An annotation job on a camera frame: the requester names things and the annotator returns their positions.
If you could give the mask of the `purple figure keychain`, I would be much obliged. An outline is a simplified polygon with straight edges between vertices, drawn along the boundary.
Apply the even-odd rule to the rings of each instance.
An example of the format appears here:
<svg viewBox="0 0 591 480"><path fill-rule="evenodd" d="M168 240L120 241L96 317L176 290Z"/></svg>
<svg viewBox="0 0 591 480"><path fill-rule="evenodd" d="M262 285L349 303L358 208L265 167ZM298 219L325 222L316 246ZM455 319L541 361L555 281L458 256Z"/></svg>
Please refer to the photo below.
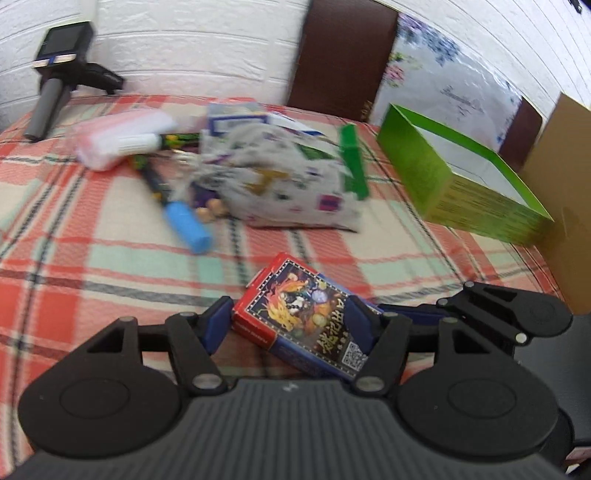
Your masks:
<svg viewBox="0 0 591 480"><path fill-rule="evenodd" d="M213 190L208 190L192 181L189 184L190 203L201 222L209 223L228 216L228 208Z"/></svg>

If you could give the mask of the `red blue card box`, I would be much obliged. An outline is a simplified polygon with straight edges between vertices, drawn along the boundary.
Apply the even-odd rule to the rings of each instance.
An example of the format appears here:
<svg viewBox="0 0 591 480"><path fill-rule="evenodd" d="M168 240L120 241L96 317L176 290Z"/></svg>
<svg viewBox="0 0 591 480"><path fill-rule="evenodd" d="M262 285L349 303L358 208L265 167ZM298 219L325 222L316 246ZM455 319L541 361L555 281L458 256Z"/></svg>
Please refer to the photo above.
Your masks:
<svg viewBox="0 0 591 480"><path fill-rule="evenodd" d="M232 328L308 375L349 381L367 359L346 329L349 295L300 259L280 253L235 303Z"/></svg>

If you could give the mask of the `spare black handheld gripper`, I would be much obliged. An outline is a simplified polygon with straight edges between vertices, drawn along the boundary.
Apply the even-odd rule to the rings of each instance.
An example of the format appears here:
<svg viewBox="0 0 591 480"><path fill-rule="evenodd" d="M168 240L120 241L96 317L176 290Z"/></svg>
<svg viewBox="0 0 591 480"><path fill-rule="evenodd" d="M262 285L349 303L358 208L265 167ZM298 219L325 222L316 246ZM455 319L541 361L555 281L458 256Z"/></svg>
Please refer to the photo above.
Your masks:
<svg viewBox="0 0 591 480"><path fill-rule="evenodd" d="M24 137L30 142L44 140L55 124L71 94L86 86L114 95L125 79L113 71L87 60L94 37L90 21L50 28L43 38L32 67L40 75L40 96Z"/></svg>

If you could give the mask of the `black white marker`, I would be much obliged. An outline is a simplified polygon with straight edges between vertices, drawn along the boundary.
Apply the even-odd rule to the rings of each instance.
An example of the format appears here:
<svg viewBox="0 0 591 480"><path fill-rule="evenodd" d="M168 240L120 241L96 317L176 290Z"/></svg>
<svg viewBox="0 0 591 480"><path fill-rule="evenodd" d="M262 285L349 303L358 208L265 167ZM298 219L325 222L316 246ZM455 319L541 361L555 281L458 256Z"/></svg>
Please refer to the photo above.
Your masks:
<svg viewBox="0 0 591 480"><path fill-rule="evenodd" d="M119 138L117 141L117 152L131 155L183 149L184 147L192 148L199 145L199 140L199 133L140 134Z"/></svg>

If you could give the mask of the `pink pack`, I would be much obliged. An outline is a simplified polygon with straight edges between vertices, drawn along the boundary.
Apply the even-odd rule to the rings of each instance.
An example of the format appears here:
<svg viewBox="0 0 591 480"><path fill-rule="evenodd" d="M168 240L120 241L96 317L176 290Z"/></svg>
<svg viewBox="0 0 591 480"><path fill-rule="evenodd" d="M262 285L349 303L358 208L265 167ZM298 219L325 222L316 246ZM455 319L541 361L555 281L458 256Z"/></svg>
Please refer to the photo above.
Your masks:
<svg viewBox="0 0 591 480"><path fill-rule="evenodd" d="M68 147L86 168L108 171L129 156L117 152L119 138L172 133L177 127L178 122L162 110L128 110L75 124L68 133Z"/></svg>

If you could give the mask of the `floral white pillow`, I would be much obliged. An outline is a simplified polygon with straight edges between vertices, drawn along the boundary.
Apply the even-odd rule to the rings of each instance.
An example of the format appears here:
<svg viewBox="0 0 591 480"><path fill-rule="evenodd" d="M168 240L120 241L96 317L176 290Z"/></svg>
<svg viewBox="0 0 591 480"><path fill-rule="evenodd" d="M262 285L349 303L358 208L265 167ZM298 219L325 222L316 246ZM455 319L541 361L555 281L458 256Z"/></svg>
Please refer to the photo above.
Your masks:
<svg viewBox="0 0 591 480"><path fill-rule="evenodd" d="M396 104L498 151L521 101L517 88L481 57L401 13L370 122L380 126Z"/></svg>

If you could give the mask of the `floral grey fabric pouch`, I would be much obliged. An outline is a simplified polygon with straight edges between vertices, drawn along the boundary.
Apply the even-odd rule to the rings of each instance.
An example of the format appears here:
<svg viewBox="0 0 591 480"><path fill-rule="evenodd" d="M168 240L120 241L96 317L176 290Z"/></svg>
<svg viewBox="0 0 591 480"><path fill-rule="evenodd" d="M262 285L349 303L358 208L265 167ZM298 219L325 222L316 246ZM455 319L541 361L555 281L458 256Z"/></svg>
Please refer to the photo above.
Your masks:
<svg viewBox="0 0 591 480"><path fill-rule="evenodd" d="M361 202L339 146L324 135L245 124L200 135L194 179L253 227L358 231Z"/></svg>

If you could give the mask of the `brown cardboard sheet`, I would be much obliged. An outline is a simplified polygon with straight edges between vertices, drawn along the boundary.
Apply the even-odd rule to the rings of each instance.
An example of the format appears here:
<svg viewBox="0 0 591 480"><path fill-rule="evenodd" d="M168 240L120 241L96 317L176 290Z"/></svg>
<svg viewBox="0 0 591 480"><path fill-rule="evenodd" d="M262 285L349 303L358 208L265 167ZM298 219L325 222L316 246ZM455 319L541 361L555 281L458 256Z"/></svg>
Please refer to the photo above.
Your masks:
<svg viewBox="0 0 591 480"><path fill-rule="evenodd" d="M538 242L566 303L590 311L590 109L561 94L521 178L554 223Z"/></svg>

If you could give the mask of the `small green box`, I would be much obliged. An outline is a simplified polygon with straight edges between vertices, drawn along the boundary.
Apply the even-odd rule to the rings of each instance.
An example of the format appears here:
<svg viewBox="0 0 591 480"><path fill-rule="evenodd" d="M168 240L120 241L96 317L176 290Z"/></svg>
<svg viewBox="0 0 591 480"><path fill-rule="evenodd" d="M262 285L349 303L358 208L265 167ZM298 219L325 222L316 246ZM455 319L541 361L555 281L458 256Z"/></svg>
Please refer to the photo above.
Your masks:
<svg viewBox="0 0 591 480"><path fill-rule="evenodd" d="M359 200L367 199L370 196L370 190L355 125L347 124L339 129L339 151L341 151L342 162L348 169L345 174L346 191L355 193Z"/></svg>

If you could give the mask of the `green cardboard box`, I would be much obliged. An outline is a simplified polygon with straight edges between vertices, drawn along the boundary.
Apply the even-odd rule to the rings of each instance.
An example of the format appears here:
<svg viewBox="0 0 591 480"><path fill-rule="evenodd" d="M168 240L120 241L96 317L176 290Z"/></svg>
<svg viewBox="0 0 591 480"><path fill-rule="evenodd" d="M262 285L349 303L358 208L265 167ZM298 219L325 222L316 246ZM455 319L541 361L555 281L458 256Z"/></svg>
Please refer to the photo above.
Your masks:
<svg viewBox="0 0 591 480"><path fill-rule="evenodd" d="M377 140L426 221L522 245L554 223L496 152L442 123L392 104Z"/></svg>

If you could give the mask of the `white blue HP box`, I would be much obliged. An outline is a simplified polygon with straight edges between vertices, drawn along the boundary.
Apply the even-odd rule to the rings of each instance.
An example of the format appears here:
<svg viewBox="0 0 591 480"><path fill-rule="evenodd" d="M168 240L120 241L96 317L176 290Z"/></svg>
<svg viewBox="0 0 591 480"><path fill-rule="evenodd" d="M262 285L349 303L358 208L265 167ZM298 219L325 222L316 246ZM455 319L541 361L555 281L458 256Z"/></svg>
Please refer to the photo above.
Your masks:
<svg viewBox="0 0 591 480"><path fill-rule="evenodd" d="M206 108L207 129L212 136L222 136L245 124L266 124L267 112L257 102L211 102Z"/></svg>

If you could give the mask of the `blue capped marker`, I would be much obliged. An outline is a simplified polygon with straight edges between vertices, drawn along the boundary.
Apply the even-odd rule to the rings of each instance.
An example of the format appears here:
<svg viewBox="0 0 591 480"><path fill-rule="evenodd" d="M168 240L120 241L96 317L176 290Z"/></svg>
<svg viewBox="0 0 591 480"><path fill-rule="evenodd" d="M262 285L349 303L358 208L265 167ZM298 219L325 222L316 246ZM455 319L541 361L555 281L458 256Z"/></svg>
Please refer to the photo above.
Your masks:
<svg viewBox="0 0 591 480"><path fill-rule="evenodd" d="M174 200L169 185L152 166L148 157L135 155L130 161L152 196L161 205L164 217L181 241L193 254L204 254L212 245L211 232L204 227L193 210L183 201Z"/></svg>

